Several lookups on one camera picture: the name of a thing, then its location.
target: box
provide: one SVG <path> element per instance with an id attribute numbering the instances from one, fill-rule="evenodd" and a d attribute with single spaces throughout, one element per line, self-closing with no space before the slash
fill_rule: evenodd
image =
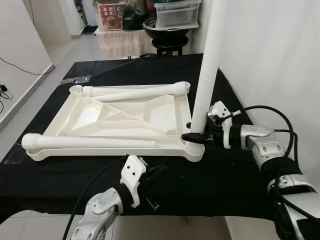
<path id="1" fill-rule="evenodd" d="M 155 3 L 157 21 L 155 28 L 197 28 L 201 0 L 184 0 L 171 3 Z"/>
<path id="2" fill-rule="evenodd" d="M 97 11 L 99 19 L 97 19 L 100 31 L 116 31 L 123 29 L 123 13 L 125 3 L 98 4 Z"/>

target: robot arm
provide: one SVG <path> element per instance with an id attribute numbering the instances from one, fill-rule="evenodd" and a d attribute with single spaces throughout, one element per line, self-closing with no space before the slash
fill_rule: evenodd
<path id="1" fill-rule="evenodd" d="M 239 146 L 251 151 L 267 183 L 278 236 L 283 240 L 320 239 L 320 194 L 302 174 L 298 164 L 285 156 L 275 131 L 255 125 L 232 126 L 231 118 L 221 121 L 228 115 L 230 112 L 225 105 L 217 102 L 209 109 L 211 123 L 205 133 L 183 134 L 182 139 L 226 149 Z M 301 214 L 301 210 L 313 219 Z"/>
<path id="2" fill-rule="evenodd" d="M 106 231 L 116 216 L 122 214 L 126 208 L 139 206 L 139 196 L 143 196 L 155 210 L 159 205 L 146 190 L 153 182 L 162 178 L 167 167 L 147 167 L 142 158 L 128 156 L 121 171 L 120 183 L 93 196 L 87 202 L 84 215 L 68 240 L 104 240 Z"/>

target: stool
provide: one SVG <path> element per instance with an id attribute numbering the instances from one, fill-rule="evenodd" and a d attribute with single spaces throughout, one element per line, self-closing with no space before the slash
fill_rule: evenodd
<path id="1" fill-rule="evenodd" d="M 175 38 L 157 38 L 152 40 L 152 46 L 157 49 L 157 56 L 162 56 L 163 52 L 166 52 L 167 56 L 172 56 L 174 51 L 177 51 L 178 55 L 182 55 L 182 47 L 187 45 L 188 42 L 189 39 L 186 36 Z"/>

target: white storage box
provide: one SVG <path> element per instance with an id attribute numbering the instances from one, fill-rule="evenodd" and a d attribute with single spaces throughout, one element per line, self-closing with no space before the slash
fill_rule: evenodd
<path id="1" fill-rule="evenodd" d="M 185 0 L 170 3 L 155 3 L 157 21 L 155 28 L 197 28 L 201 0 Z"/>

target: black bag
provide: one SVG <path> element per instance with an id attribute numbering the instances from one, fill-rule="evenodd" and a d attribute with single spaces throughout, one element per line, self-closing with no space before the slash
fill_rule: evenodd
<path id="1" fill-rule="evenodd" d="M 142 30 L 147 17 L 147 0 L 127 0 L 122 17 L 123 31 Z"/>

